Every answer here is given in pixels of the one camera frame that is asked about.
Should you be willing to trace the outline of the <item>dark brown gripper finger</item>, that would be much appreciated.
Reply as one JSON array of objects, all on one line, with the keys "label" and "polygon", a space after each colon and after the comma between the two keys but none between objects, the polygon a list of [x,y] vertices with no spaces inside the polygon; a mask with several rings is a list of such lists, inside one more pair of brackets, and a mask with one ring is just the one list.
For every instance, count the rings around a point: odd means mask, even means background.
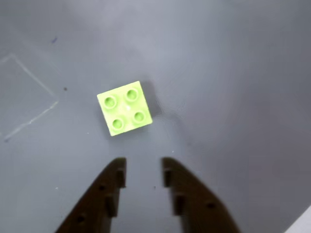
[{"label": "dark brown gripper finger", "polygon": [[109,233],[126,183],[126,158],[112,160],[70,211],[57,233]]},{"label": "dark brown gripper finger", "polygon": [[161,159],[163,183],[184,233],[239,233],[221,200],[191,171],[171,157]]}]

